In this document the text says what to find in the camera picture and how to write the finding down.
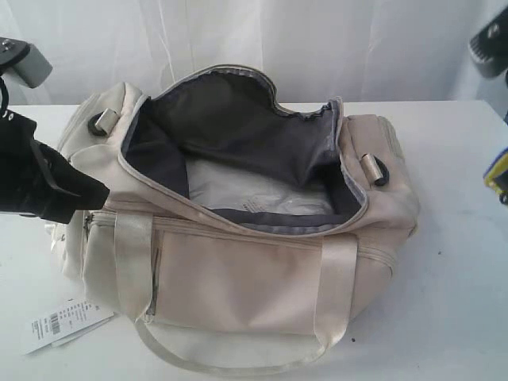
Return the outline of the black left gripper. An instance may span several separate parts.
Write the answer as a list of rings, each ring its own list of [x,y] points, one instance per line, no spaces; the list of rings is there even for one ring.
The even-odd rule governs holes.
[[[103,207],[110,190],[34,139],[37,123],[8,109],[1,82],[1,211],[67,224],[75,212]]]

